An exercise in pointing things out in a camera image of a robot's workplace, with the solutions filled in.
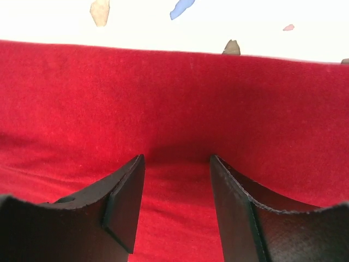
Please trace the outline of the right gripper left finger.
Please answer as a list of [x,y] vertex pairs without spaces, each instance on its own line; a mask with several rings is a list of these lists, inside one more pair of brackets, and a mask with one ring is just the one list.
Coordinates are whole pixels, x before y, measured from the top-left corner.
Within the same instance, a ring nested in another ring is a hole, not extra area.
[[145,179],[138,155],[54,203],[1,196],[1,261],[127,261]]

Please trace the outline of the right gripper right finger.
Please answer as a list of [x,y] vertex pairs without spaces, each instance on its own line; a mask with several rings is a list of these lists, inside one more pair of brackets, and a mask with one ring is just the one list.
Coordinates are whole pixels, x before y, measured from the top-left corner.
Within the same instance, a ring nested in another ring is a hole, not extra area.
[[348,203],[287,198],[216,155],[210,177],[225,261],[348,261]]

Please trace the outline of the red t shirt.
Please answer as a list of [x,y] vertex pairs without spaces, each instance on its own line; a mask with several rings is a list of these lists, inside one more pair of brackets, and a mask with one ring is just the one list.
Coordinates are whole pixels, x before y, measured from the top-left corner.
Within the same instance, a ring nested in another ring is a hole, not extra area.
[[209,158],[289,198],[348,199],[348,66],[1,42],[1,192],[55,201],[137,154],[131,261],[222,261]]

